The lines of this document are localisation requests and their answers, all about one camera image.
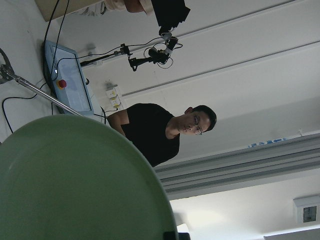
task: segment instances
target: emergency stop button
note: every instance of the emergency stop button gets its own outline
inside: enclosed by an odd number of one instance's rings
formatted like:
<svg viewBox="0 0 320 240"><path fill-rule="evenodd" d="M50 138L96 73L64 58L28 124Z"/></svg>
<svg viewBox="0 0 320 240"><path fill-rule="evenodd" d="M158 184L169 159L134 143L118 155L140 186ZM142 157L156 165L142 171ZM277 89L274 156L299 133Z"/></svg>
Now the emergency stop button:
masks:
<svg viewBox="0 0 320 240"><path fill-rule="evenodd" d="M64 89L67 86L67 82L63 79L57 81L56 84L58 85L59 89Z"/></svg>

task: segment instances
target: man's neck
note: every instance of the man's neck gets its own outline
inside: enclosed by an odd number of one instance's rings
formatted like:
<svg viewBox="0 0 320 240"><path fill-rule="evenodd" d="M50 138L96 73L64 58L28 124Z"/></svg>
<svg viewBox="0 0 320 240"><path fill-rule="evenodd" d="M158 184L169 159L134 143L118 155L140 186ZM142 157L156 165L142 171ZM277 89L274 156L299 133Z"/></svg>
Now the man's neck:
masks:
<svg viewBox="0 0 320 240"><path fill-rule="evenodd" d="M165 127L165 136L167 139L174 139L179 134L180 133L177 128L176 117L174 116L168 121Z"/></svg>

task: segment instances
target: man's ear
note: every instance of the man's ear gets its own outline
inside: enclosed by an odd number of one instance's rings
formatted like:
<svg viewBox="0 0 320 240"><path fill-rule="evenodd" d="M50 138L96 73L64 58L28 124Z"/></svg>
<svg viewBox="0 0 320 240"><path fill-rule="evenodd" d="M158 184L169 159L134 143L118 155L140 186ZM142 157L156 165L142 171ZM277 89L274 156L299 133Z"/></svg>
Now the man's ear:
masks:
<svg viewBox="0 0 320 240"><path fill-rule="evenodd" d="M187 110L184 111L184 114L192 113L193 108L190 106L187 108Z"/></svg>

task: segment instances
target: person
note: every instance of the person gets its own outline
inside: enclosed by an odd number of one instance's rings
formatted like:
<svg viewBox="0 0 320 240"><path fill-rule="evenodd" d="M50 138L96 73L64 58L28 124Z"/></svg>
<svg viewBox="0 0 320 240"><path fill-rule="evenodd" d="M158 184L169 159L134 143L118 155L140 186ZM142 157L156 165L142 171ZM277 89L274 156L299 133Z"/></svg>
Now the person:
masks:
<svg viewBox="0 0 320 240"><path fill-rule="evenodd" d="M150 15L154 8L151 0L104 0L80 9L75 13L84 16L101 16L108 11L114 10L127 10L129 13L145 12Z"/></svg>
<svg viewBox="0 0 320 240"><path fill-rule="evenodd" d="M206 105L188 107L183 115L173 116L157 104L137 103L111 114L107 120L155 167L178 154L180 134L202 135L212 130L217 115Z"/></svg>

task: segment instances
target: person's arm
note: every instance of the person's arm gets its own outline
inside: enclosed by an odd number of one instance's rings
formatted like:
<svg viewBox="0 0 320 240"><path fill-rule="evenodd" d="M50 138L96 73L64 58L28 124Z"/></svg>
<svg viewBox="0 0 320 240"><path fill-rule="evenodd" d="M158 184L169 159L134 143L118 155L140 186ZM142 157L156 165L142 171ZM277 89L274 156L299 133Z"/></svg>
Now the person's arm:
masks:
<svg viewBox="0 0 320 240"><path fill-rule="evenodd" d="M129 123L129 118L128 118L128 113L127 110L121 110L117 111L110 116L107 117L107 120L110 124L110 126L121 133L123 136L126 136L125 132L123 131L121 125L122 124L128 124Z"/></svg>
<svg viewBox="0 0 320 240"><path fill-rule="evenodd" d="M129 13L140 13L145 11L139 0L124 0L124 4Z"/></svg>

